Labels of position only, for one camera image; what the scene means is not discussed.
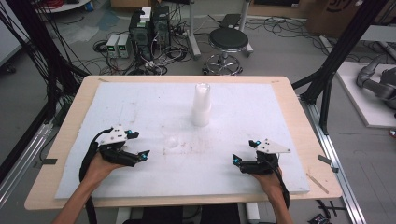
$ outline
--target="cup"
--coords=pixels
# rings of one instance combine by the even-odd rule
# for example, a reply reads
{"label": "cup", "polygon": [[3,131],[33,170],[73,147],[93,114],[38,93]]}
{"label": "cup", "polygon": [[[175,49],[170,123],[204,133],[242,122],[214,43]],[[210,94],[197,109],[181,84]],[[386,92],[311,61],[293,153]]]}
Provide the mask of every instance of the cup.
{"label": "cup", "polygon": [[198,83],[195,85],[195,94],[191,109],[191,122],[195,126],[205,127],[210,121],[210,85]]}

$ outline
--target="white foam board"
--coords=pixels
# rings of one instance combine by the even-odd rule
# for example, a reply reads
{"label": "white foam board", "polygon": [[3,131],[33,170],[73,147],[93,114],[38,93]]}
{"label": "white foam board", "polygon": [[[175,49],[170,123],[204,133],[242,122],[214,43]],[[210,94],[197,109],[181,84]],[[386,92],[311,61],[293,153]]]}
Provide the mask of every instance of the white foam board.
{"label": "white foam board", "polygon": [[[126,142],[126,151],[150,150],[148,160],[135,168],[114,171],[93,197],[262,192],[257,180],[241,174],[232,161],[233,153],[244,160],[255,160],[255,149],[248,140],[264,138],[291,149],[291,153],[280,156],[289,191],[309,191],[271,85],[211,84],[211,119],[202,128],[190,122],[193,95],[194,84],[190,83],[102,83],[71,148],[56,198],[70,197],[78,185],[78,169],[90,141],[115,124],[140,132],[137,139]],[[179,145],[172,149],[164,147],[160,131],[168,119],[181,123]]]}

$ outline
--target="box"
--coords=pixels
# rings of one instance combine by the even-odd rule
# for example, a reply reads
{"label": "box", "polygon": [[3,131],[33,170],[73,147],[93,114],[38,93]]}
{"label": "box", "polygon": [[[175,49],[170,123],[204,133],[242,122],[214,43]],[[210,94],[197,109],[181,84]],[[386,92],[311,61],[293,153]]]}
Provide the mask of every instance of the box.
{"label": "box", "polygon": [[314,35],[340,37],[360,5],[358,0],[317,1],[308,14],[306,30]]}
{"label": "box", "polygon": [[264,17],[288,17],[288,18],[304,18],[308,17],[308,13],[316,3],[315,0],[300,0],[297,7],[268,6],[255,4],[254,1],[248,8],[250,16]]}

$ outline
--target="black stool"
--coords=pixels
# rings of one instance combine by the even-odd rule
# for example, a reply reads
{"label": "black stool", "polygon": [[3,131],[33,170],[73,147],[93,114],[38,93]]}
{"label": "black stool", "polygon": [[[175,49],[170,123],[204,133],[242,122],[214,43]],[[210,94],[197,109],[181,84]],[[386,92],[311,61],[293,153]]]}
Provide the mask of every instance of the black stool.
{"label": "black stool", "polygon": [[239,52],[248,46],[248,37],[233,28],[219,28],[209,35],[209,44],[221,54],[212,55],[202,69],[205,75],[209,72],[216,75],[236,75],[242,72],[239,61],[228,53]]}

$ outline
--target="computer tower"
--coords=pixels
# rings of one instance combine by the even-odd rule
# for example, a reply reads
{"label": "computer tower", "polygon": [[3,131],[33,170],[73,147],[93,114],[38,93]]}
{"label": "computer tower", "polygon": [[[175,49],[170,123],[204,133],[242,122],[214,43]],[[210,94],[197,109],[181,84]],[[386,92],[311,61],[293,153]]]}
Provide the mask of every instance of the computer tower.
{"label": "computer tower", "polygon": [[169,6],[155,7],[152,20],[154,23],[154,33],[157,36],[157,46],[162,49],[170,46]]}
{"label": "computer tower", "polygon": [[154,37],[153,24],[152,20],[141,21],[141,13],[141,9],[136,10],[132,15],[131,23],[129,25],[129,33],[133,41],[132,47],[137,60],[140,60],[141,56],[147,61],[152,61],[152,54],[154,52],[151,51],[155,49],[151,48]]}

